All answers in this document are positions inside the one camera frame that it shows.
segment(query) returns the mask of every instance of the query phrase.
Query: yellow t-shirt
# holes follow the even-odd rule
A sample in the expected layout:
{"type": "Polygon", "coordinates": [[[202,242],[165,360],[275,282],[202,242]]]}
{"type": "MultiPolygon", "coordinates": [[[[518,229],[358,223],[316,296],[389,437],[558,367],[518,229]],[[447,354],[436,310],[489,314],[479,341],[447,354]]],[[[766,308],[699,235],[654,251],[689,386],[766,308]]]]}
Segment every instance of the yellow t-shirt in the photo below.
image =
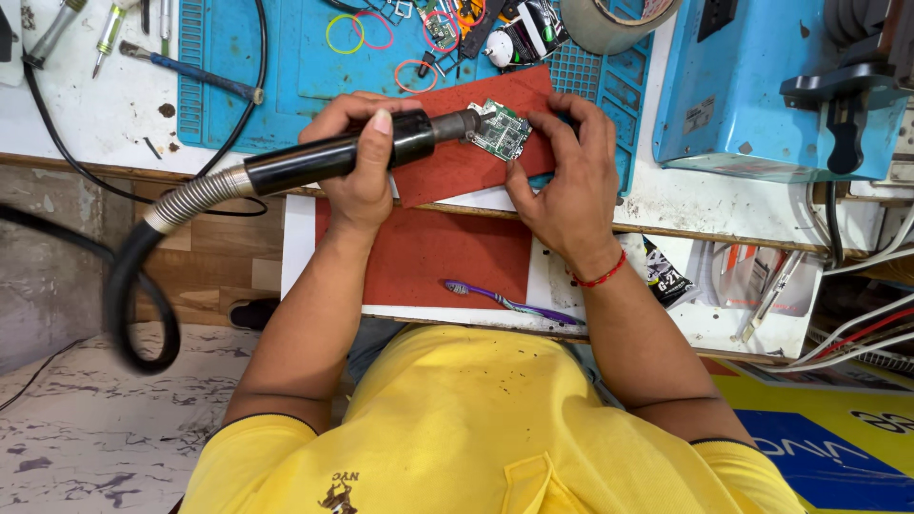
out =
{"type": "Polygon", "coordinates": [[[371,366],[343,424],[283,414],[204,447],[181,512],[802,513],[777,468],[735,442],[689,444],[603,407],[542,337],[423,327],[371,366]]]}

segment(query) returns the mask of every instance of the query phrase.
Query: fingernail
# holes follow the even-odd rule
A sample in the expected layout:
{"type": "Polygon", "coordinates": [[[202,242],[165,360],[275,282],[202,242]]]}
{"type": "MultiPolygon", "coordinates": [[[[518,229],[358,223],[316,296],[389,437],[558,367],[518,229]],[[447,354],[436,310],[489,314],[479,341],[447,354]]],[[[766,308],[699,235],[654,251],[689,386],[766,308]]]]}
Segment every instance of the fingernail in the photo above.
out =
{"type": "Polygon", "coordinates": [[[404,111],[408,111],[410,109],[421,109],[422,102],[420,102],[418,100],[407,99],[407,100],[404,100],[400,106],[403,107],[404,111]]]}
{"type": "Polygon", "coordinates": [[[371,128],[384,135],[390,135],[392,126],[393,121],[390,119],[390,111],[387,109],[378,109],[371,117],[371,128]]]}

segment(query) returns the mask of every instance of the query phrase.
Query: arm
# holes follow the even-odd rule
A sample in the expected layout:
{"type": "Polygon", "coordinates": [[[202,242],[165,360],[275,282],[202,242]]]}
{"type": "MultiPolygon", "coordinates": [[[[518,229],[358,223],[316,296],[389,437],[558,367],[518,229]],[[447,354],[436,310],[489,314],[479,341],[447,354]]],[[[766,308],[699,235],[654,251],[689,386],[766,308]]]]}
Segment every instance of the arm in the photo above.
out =
{"type": "MultiPolygon", "coordinates": [[[[549,106],[568,112],[579,123],[579,136],[555,116],[531,112],[530,123],[552,142],[556,177],[534,195],[523,168],[512,161],[505,186],[537,238],[581,280],[595,280],[622,255],[612,236],[619,189],[615,125],[576,95],[554,93],[549,106]]],[[[754,445],[695,351],[628,263],[583,293],[593,355],[628,412],[687,441],[727,437],[754,445]]]]}
{"type": "Polygon", "coordinates": [[[355,171],[320,184],[333,210],[330,228],[263,330],[223,424],[280,412],[318,433],[327,429],[330,401],[361,318],[368,254],[393,206],[387,173],[390,112],[420,106],[414,100],[342,95],[299,135],[299,143],[322,139],[342,133],[352,120],[371,117],[358,141],[355,171]]]}

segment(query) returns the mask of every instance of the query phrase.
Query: yellow rubber band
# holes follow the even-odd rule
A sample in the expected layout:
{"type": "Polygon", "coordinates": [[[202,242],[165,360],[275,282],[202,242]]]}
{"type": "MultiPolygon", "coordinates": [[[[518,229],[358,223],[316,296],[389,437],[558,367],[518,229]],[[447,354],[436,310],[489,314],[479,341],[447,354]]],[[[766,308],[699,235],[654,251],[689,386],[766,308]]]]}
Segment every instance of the yellow rubber band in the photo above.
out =
{"type": "Polygon", "coordinates": [[[362,25],[362,22],[358,21],[358,18],[356,18],[355,16],[352,16],[352,15],[340,15],[340,16],[337,16],[337,17],[335,17],[334,19],[330,20],[330,23],[327,24],[326,36],[327,36],[327,46],[330,47],[330,49],[331,49],[332,51],[334,51],[334,52],[336,52],[336,53],[338,53],[338,54],[354,54],[354,53],[356,53],[356,50],[362,48],[362,43],[365,42],[365,27],[362,25]],[[356,47],[353,48],[353,49],[351,49],[351,50],[346,50],[346,51],[337,50],[337,49],[334,47],[333,43],[330,42],[330,27],[332,27],[332,26],[334,25],[334,23],[336,23],[336,22],[338,22],[339,20],[344,19],[344,18],[352,18],[352,19],[354,19],[354,20],[356,21],[356,23],[358,23],[359,28],[361,29],[361,30],[359,30],[359,36],[360,36],[360,38],[359,38],[359,40],[358,40],[358,44],[356,45],[356,47]]]}

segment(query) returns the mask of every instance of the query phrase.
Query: blue silicone repair mat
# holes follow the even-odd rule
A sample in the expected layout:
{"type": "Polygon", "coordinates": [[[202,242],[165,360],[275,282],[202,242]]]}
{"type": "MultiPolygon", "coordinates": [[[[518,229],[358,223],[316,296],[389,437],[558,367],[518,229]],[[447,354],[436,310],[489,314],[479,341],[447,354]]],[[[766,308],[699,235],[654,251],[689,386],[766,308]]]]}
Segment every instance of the blue silicone repair mat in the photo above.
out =
{"type": "MultiPolygon", "coordinates": [[[[364,0],[352,0],[352,3],[364,0]]],[[[391,15],[396,0],[372,0],[391,15]]],[[[409,96],[394,81],[394,69],[404,59],[421,59],[429,43],[422,35],[419,14],[390,25],[394,41],[390,48],[377,50],[363,45],[351,54],[339,50],[354,48],[359,41],[351,19],[338,20],[329,33],[327,24],[341,14],[323,1],[263,0],[267,15],[268,57],[264,102],[250,117],[233,147],[239,152],[258,154],[294,145],[299,131],[330,99],[343,92],[372,91],[387,96],[409,96]]],[[[643,0],[611,0],[617,16],[634,19],[643,0]]],[[[558,1],[553,0],[558,10],[558,1]]],[[[390,35],[372,16],[360,16],[365,38],[384,46],[390,35]]],[[[253,84],[260,61],[260,30],[253,0],[181,0],[178,57],[204,70],[229,79],[253,84]]],[[[575,92],[596,102],[618,128],[616,166],[620,194],[632,188],[634,152],[641,122],[644,87],[650,63],[652,38],[616,56],[597,56],[573,42],[562,46],[547,59],[557,91],[575,92]]],[[[440,66],[449,65],[447,58],[440,66]]],[[[457,69],[439,77],[435,89],[499,73],[489,59],[465,60],[457,69]]],[[[411,89],[431,85],[433,73],[420,79],[416,66],[407,64],[399,78],[411,89]]],[[[229,137],[246,102],[208,84],[178,77],[177,135],[185,145],[219,148],[229,137]]],[[[510,107],[510,99],[493,99],[510,107]]]]}

